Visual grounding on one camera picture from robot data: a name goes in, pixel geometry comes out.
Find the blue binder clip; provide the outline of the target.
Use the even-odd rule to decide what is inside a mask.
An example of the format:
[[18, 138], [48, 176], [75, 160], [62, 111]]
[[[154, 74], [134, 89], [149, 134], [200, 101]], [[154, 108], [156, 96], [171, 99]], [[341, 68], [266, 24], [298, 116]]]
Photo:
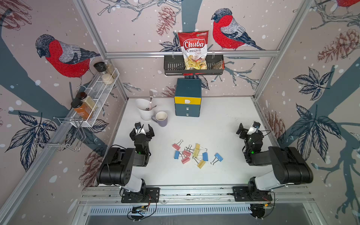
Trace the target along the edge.
[[217, 162], [221, 162], [223, 160], [223, 158], [221, 157], [221, 155], [219, 153], [216, 153], [214, 155], [214, 160], [211, 162], [211, 165], [214, 165]]
[[202, 160], [203, 161], [208, 161], [209, 159], [208, 159], [208, 152], [203, 152], [202, 153]]
[[180, 157], [180, 152], [179, 152], [179, 151], [175, 151], [174, 159], [179, 159], [179, 157]]

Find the teal drawer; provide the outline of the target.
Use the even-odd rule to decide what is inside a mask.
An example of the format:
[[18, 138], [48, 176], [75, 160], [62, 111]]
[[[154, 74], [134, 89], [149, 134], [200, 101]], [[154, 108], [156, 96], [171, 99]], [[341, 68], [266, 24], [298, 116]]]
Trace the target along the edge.
[[191, 105], [191, 104], [175, 104], [175, 110], [180, 113], [199, 113], [200, 105]]

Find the teal drawer cabinet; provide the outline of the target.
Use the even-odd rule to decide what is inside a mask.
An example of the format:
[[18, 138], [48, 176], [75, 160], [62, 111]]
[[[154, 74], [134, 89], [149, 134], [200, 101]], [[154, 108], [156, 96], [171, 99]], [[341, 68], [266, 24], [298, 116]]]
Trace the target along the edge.
[[199, 117], [201, 102], [201, 80], [178, 78], [174, 96], [176, 116]]

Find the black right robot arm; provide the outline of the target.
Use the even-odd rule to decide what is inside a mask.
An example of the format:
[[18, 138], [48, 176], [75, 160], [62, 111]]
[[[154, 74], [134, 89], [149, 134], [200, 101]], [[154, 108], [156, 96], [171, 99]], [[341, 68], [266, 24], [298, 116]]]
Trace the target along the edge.
[[285, 185], [309, 184], [314, 175], [306, 161], [294, 147], [268, 147], [262, 151], [265, 135], [259, 130], [261, 124], [253, 122], [249, 129], [239, 125], [236, 132], [244, 140], [242, 152], [249, 166], [272, 166], [272, 170], [264, 175], [252, 177], [247, 187], [233, 187], [237, 202], [271, 200], [271, 190]]

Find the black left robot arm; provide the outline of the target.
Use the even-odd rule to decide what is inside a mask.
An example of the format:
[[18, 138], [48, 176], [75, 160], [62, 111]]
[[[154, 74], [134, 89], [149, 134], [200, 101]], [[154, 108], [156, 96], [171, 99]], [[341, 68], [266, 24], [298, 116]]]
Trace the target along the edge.
[[149, 142], [154, 136], [151, 125], [148, 126], [148, 130], [145, 130], [144, 125], [137, 122], [129, 134], [135, 147], [125, 148], [118, 144], [109, 147], [96, 174], [97, 184], [118, 186], [129, 194], [144, 196], [145, 181], [133, 175], [132, 169], [148, 165], [152, 155]]

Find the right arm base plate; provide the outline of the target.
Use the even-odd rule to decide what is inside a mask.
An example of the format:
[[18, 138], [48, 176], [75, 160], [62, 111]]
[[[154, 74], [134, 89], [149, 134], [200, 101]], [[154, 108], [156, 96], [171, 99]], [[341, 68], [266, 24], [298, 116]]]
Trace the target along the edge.
[[230, 194], [234, 197], [236, 202], [272, 202], [272, 195], [270, 191], [249, 190], [246, 186], [235, 186], [232, 188]]

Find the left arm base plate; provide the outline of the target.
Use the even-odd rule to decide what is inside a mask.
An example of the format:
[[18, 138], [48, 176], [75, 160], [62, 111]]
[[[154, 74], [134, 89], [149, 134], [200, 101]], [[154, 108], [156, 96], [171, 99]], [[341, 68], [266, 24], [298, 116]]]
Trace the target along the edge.
[[145, 192], [134, 193], [121, 189], [121, 203], [158, 203], [160, 188], [147, 187]]

